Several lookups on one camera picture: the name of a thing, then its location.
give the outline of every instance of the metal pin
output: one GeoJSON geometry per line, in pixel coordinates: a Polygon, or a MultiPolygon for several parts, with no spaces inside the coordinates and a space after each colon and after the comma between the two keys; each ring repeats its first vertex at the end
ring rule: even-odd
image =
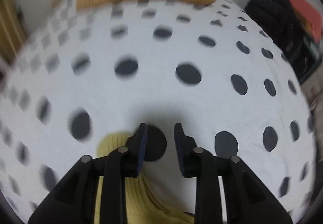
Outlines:
{"type": "Polygon", "coordinates": [[[125,146],[122,146],[122,147],[120,147],[120,148],[118,149],[118,151],[119,151],[120,153],[126,153],[126,152],[128,151],[128,148],[127,148],[127,147],[125,147],[125,146]]]}
{"type": "Polygon", "coordinates": [[[91,160],[91,156],[89,156],[89,155],[84,155],[84,156],[81,158],[81,161],[82,161],[83,163],[88,163],[90,160],[91,160]]]}
{"type": "Polygon", "coordinates": [[[193,151],[194,151],[195,153],[197,153],[197,154],[201,154],[201,153],[203,153],[203,148],[195,147],[195,148],[193,148],[193,151]]]}
{"type": "Polygon", "coordinates": [[[241,159],[238,157],[238,156],[232,156],[231,158],[231,161],[234,162],[234,163],[238,163],[241,161],[241,159]]]}

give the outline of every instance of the bed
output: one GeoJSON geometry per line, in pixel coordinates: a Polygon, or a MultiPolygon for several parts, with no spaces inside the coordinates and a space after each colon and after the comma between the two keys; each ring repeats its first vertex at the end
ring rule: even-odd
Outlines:
{"type": "Polygon", "coordinates": [[[23,222],[82,155],[141,122],[165,145],[143,168],[164,203],[194,213],[195,180],[181,177],[173,141],[181,122],[198,146],[240,156],[293,222],[302,218],[315,178],[312,116],[281,50],[241,8],[75,3],[63,0],[33,33],[0,96],[1,191],[23,222]]]}

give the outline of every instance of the black bracket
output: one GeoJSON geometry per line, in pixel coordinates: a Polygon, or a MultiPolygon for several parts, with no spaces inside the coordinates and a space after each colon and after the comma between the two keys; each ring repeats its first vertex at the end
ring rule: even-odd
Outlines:
{"type": "MultiPolygon", "coordinates": [[[[126,224],[124,178],[139,175],[147,134],[147,125],[140,124],[126,145],[108,156],[83,156],[38,206],[28,224],[92,224],[100,176],[104,176],[100,224],[126,224]]],[[[175,124],[174,138],[182,175],[197,178],[195,224],[222,224],[219,176],[228,224],[292,224],[282,205],[241,158],[224,159],[197,147],[180,123],[175,124]]]]}
{"type": "Polygon", "coordinates": [[[124,178],[139,175],[146,142],[147,126],[140,124],[135,136],[108,156],[83,156],[38,206],[28,224],[93,223],[100,176],[104,176],[100,224],[126,224],[124,178]]]}
{"type": "Polygon", "coordinates": [[[222,224],[218,177],[222,176],[228,224],[292,224],[275,196],[238,156],[224,159],[197,147],[175,124],[179,167],[184,177],[196,177],[195,224],[222,224]]]}

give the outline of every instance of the white bedsheet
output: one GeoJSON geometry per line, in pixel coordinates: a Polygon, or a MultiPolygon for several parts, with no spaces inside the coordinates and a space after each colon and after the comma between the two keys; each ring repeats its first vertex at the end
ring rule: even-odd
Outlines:
{"type": "Polygon", "coordinates": [[[296,223],[315,174],[306,100],[281,50],[229,0],[124,1],[79,13],[64,0],[21,50],[0,97],[1,191],[27,222],[104,136],[158,127],[167,149],[143,172],[165,203],[194,212],[173,127],[214,155],[237,154],[296,223]]]}

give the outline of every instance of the red object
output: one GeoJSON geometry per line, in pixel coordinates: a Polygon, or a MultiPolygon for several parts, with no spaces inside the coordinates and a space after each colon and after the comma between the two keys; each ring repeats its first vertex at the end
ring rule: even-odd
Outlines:
{"type": "Polygon", "coordinates": [[[313,37],[316,43],[321,39],[321,15],[312,7],[306,0],[289,0],[292,7],[297,11],[306,21],[306,29],[313,37]]]}

